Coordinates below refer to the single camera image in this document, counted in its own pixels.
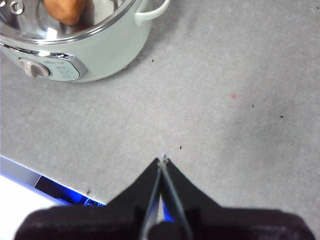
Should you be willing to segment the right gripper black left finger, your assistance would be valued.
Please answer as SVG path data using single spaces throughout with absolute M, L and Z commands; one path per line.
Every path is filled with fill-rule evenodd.
M 157 218 L 160 160 L 105 206 L 56 206 L 30 213 L 16 240 L 141 240 Z

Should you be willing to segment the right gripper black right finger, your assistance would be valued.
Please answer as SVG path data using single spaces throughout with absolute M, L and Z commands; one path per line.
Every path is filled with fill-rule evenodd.
M 169 158 L 161 161 L 167 215 L 188 240 L 313 240 L 298 215 L 278 209 L 221 206 L 197 188 Z

